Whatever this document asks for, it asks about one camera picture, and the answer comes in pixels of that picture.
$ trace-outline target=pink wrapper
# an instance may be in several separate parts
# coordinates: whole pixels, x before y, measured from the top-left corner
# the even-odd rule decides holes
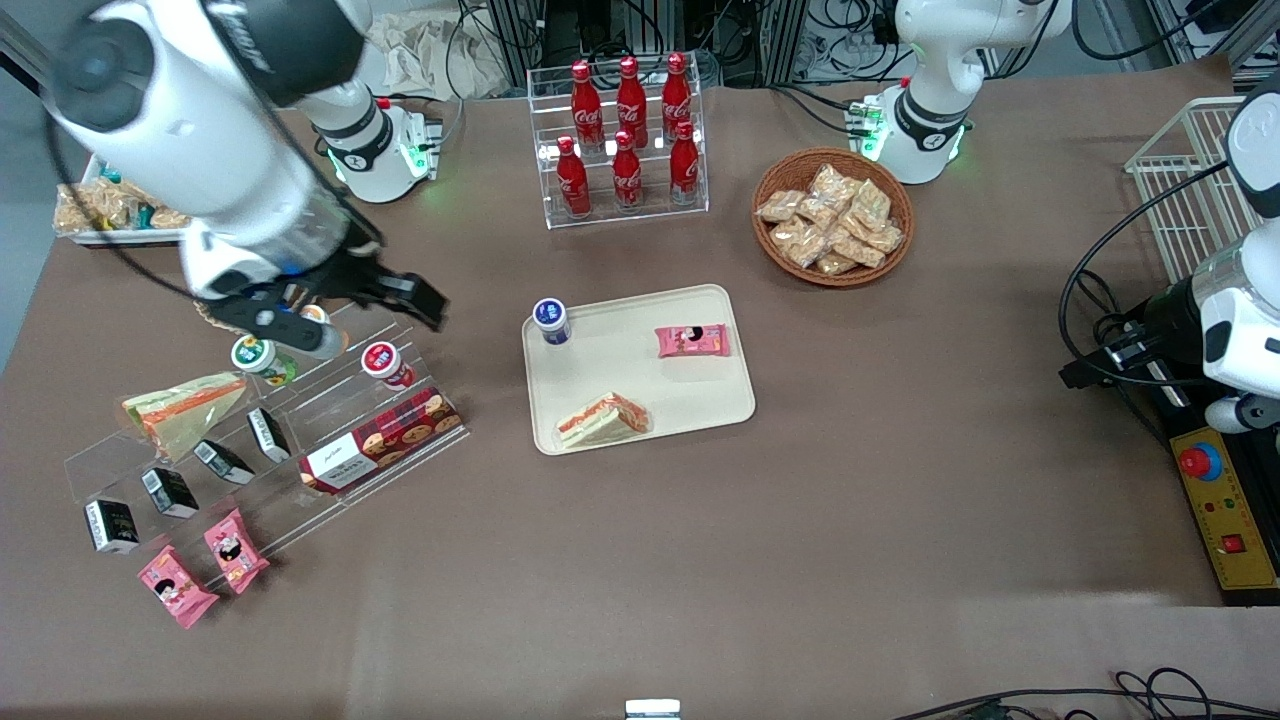
[[[680,325],[654,332],[658,333],[658,357],[728,356],[728,333],[724,332],[724,325]]]
[[[209,606],[218,602],[216,594],[206,591],[191,573],[187,573],[172,544],[165,546],[155,560],[147,562],[147,566],[138,573],[138,579],[156,593],[164,609],[183,629],[195,625]]]
[[[239,510],[232,510],[221,523],[205,530],[205,544],[214,552],[218,566],[221,568],[223,575],[227,575],[227,583],[236,594],[244,592],[250,580],[257,577],[262,568],[270,565],[257,553],[253,541],[248,539]]]

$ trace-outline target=cookie box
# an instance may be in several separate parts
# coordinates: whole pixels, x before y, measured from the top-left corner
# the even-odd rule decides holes
[[[346,492],[430,445],[462,423],[462,418],[429,387],[387,413],[308,452],[298,461],[302,482],[321,492]]]

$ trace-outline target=snack tray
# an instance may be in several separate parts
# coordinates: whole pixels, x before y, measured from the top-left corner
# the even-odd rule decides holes
[[[658,359],[657,328],[717,323],[728,332],[728,357]],[[733,306],[718,284],[568,307],[568,327],[570,340],[563,345],[543,340],[531,318],[522,331],[534,445],[545,455],[732,425],[755,413]],[[649,432],[590,447],[562,447],[557,424],[608,392],[648,410]]]

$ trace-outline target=blue bottle cap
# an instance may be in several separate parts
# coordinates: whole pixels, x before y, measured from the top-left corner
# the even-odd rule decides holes
[[[543,331],[558,331],[568,322],[564,304],[554,297],[545,297],[534,305],[534,324]]]

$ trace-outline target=packaged cookie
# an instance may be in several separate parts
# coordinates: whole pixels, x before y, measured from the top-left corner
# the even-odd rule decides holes
[[[800,218],[791,218],[780,225],[774,225],[773,231],[769,232],[769,237],[773,238],[773,245],[777,245],[778,250],[786,252],[788,246],[800,242],[800,236],[804,234],[806,227],[809,225]]]
[[[867,181],[850,201],[849,211],[868,228],[881,229],[888,222],[890,200],[874,182]]]
[[[840,255],[849,258],[850,260],[856,260],[859,265],[867,265],[868,268],[879,268],[884,264],[884,254],[874,247],[863,245],[861,242],[854,240],[838,250],[832,249]]]
[[[827,252],[822,258],[814,260],[813,266],[815,270],[824,275],[838,275],[841,273],[847,273],[858,266],[858,263],[845,258],[838,252]]]
[[[205,530],[205,544],[218,560],[218,568],[227,577],[227,584],[236,591],[236,594],[244,592],[250,582],[270,565],[265,557],[259,555],[253,542],[248,539],[244,530],[244,519],[239,510],[232,510],[230,515],[223,518],[212,528]]]
[[[760,219],[769,223],[785,223],[795,217],[796,206],[804,200],[804,192],[799,190],[780,190],[769,196],[755,209]]]
[[[182,565],[173,546],[165,546],[160,555],[138,573],[138,579],[146,585],[164,609],[173,615],[183,629],[191,629],[209,606],[218,602],[218,596],[206,591]]]
[[[860,186],[859,181],[846,178],[829,163],[824,163],[818,168],[818,174],[809,186],[809,193],[838,213],[849,205]]]
[[[828,250],[831,250],[831,240],[827,234],[814,225],[806,225],[800,233],[800,240],[785,247],[782,252],[796,265],[808,268]]]
[[[813,223],[819,232],[826,232],[840,218],[835,208],[815,195],[805,196],[800,205],[796,205],[796,214]]]

